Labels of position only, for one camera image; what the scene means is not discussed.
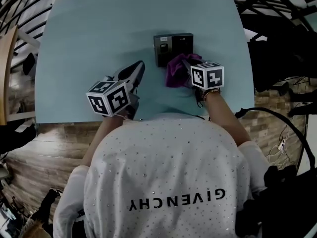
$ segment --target white t-shirt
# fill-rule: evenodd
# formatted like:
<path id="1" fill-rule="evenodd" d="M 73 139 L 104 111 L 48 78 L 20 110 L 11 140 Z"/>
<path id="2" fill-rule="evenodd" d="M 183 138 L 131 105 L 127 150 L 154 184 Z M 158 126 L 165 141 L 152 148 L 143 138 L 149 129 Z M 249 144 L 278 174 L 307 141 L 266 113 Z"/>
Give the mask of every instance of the white t-shirt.
<path id="1" fill-rule="evenodd" d="M 71 237 L 85 210 L 89 238 L 235 237 L 235 217 L 265 188 L 259 147 L 237 147 L 220 126 L 199 119 L 131 122 L 74 169 L 54 216 L 54 237 Z"/>

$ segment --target wooden floor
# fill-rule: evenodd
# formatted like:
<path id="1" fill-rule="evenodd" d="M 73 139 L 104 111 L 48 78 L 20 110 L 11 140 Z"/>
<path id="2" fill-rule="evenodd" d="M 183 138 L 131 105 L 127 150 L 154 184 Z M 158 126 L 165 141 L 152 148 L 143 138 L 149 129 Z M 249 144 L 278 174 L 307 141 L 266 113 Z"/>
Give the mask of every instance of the wooden floor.
<path id="1" fill-rule="evenodd" d="M 313 88 L 302 84 L 299 88 L 294 86 L 293 89 L 295 92 L 305 92 Z M 30 111 L 34 109 L 34 82 L 21 76 L 20 70 L 11 74 L 10 90 L 12 112 L 17 110 L 18 102 L 22 98 Z M 288 95 L 279 97 L 276 91 L 257 93 L 255 103 L 256 106 L 268 107 L 284 115 L 290 110 Z M 241 122 L 266 156 L 272 147 L 279 143 L 279 135 L 285 128 L 283 122 L 263 112 L 249 113 Z M 22 131 L 30 123 L 31 121 L 27 121 L 19 130 Z M 297 116 L 293 119 L 293 123 L 300 131 L 304 131 L 305 117 Z M 3 182 L 3 193 L 8 201 L 11 202 L 12 197 L 15 196 L 16 201 L 25 207 L 27 215 L 39 208 L 49 188 L 63 189 L 70 173 L 79 165 L 99 124 L 98 122 L 41 124 L 37 138 L 26 146 L 10 152 L 6 158 L 7 166 L 13 175 L 11 185 Z M 279 168 L 298 162 L 301 144 L 293 132 L 289 133 L 286 151 L 291 161 L 285 154 L 278 154 L 271 158 L 271 162 L 277 160 L 276 165 Z M 57 203 L 58 200 L 52 207 L 51 217 Z"/>

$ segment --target wooden chair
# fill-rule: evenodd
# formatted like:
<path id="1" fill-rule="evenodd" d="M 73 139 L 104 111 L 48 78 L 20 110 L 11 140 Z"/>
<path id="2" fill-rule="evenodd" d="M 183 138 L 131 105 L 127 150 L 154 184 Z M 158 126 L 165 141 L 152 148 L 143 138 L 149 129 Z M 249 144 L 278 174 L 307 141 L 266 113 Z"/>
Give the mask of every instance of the wooden chair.
<path id="1" fill-rule="evenodd" d="M 17 39 L 21 39 L 39 49 L 40 42 L 22 32 L 14 26 L 0 39 L 0 125 L 8 121 L 35 117 L 35 112 L 10 114 L 9 112 L 9 78 L 14 46 Z"/>

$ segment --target black box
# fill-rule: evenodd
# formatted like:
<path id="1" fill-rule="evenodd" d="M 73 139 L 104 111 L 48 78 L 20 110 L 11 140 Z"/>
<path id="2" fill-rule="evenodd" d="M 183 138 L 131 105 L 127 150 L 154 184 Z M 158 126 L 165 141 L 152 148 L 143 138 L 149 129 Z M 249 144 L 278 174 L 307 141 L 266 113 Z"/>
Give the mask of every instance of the black box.
<path id="1" fill-rule="evenodd" d="M 191 33 L 154 36 L 154 51 L 157 66 L 166 67 L 169 61 L 179 54 L 192 54 L 193 42 L 194 35 Z"/>

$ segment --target purple cloth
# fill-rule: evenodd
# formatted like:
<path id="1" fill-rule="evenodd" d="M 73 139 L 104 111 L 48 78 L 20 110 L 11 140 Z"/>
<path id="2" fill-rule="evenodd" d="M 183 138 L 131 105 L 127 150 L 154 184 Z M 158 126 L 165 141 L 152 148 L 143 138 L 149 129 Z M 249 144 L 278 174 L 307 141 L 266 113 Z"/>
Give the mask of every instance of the purple cloth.
<path id="1" fill-rule="evenodd" d="M 181 87 L 187 82 L 190 75 L 188 75 L 187 68 L 182 63 L 182 60 L 187 60 L 190 58 L 201 59 L 202 57 L 198 54 L 189 54 L 187 56 L 180 54 L 167 64 L 165 82 L 167 87 Z"/>

